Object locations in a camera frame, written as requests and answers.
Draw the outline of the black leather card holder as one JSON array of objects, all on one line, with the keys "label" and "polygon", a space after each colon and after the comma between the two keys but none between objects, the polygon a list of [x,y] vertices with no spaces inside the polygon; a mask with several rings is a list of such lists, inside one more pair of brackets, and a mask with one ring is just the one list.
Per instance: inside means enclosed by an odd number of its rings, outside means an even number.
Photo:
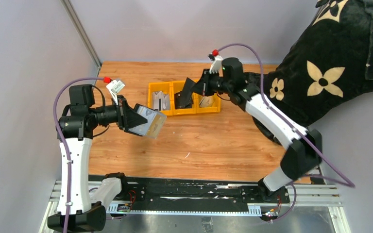
[{"label": "black leather card holder", "polygon": [[195,82],[192,79],[186,78],[184,85],[182,86],[182,90],[174,93],[175,109],[192,108],[194,100],[193,92],[191,92],[191,87],[194,84]]}]

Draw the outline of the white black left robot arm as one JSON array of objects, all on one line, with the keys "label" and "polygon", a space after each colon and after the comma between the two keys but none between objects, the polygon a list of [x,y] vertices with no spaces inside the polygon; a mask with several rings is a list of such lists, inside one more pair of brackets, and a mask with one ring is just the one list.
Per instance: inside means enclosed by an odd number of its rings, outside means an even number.
[{"label": "white black left robot arm", "polygon": [[128,195],[128,181],[124,173],[109,173],[93,194],[89,192],[89,154],[94,129],[116,123],[129,133],[133,127],[147,123],[141,115],[146,107],[130,107],[124,96],[111,105],[94,108],[94,86],[74,85],[69,88],[70,104],[61,117],[55,117],[62,156],[61,196],[57,211],[48,217],[48,227],[63,233],[102,231],[106,224],[106,210],[115,199]]}]

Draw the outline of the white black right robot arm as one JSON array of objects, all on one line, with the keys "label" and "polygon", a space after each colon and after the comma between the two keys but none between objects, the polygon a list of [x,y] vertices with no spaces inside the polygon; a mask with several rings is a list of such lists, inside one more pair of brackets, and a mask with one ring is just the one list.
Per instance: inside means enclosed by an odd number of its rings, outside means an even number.
[{"label": "white black right robot arm", "polygon": [[245,72],[239,59],[231,57],[214,61],[210,69],[204,69],[191,91],[203,97],[227,94],[233,104],[260,122],[285,148],[280,165],[257,183],[260,198],[271,200],[279,189],[305,176],[322,162],[322,136],[278,110],[262,94],[260,81],[261,74]]}]

